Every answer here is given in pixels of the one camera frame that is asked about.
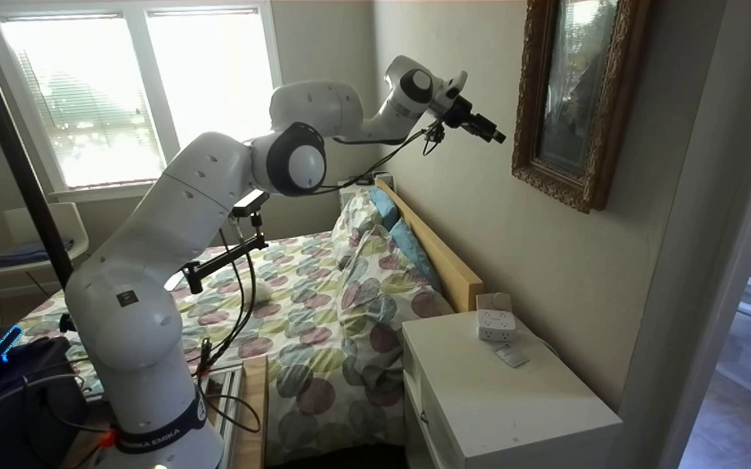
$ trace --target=window frame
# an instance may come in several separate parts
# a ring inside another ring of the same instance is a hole
[[[40,13],[120,13],[129,23],[133,56],[138,60],[138,74],[143,83],[143,98],[151,113],[151,125],[160,138],[164,164],[181,151],[178,131],[172,125],[172,113],[166,101],[166,90],[161,83],[156,56],[147,23],[148,12],[223,12],[223,9],[256,9],[262,13],[266,49],[269,49],[269,69],[271,69],[271,90],[281,83],[280,75],[280,56],[277,56],[277,32],[275,32],[275,13],[271,0],[114,0],[114,4],[92,4],[92,0],[0,0],[0,19],[4,17],[40,17]],[[41,129],[40,113],[35,108],[31,91],[22,78],[19,60],[11,56],[5,44],[5,34],[0,29],[0,86],[5,98],[13,100],[13,120],[22,131],[28,159],[35,169],[40,169],[40,181],[48,189],[52,202],[108,202],[108,199],[136,199],[143,195],[151,184],[123,184],[118,189],[84,189],[70,190],[63,184],[63,169]]]

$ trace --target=picture frame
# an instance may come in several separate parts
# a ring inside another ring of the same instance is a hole
[[[607,207],[649,0],[529,0],[512,172],[578,211]]]

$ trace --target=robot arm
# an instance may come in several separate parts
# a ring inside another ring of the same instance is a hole
[[[327,176],[323,135],[344,144],[400,144],[422,113],[504,141],[460,98],[464,74],[440,81],[400,57],[392,94],[362,120],[341,83],[285,86],[271,100],[275,131],[253,141],[203,133],[142,199],[133,217],[70,277],[66,302],[118,421],[118,447],[96,466],[220,466],[223,442],[183,357],[183,320],[164,281],[210,247],[233,207],[262,189],[303,195]]]

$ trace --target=headboard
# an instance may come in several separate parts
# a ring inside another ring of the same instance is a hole
[[[422,242],[431,263],[444,281],[452,307],[474,311],[474,296],[482,292],[482,279],[434,232],[434,228],[414,210],[409,210],[404,199],[400,199],[400,194],[395,194],[384,181],[376,181],[376,185],[395,199],[406,228]]]

